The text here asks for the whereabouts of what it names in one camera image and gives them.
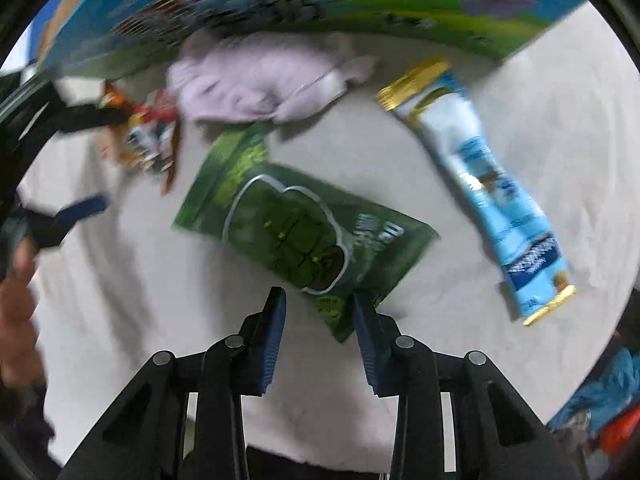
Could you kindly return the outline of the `person's left hand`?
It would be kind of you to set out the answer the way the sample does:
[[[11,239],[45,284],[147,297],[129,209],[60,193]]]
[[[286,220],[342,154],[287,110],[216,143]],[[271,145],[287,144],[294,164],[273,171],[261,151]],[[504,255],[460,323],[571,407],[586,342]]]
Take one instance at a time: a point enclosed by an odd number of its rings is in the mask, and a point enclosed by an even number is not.
[[[1,380],[10,388],[26,389],[46,383],[32,317],[37,307],[30,282],[36,272],[38,248],[24,238],[1,282]]]

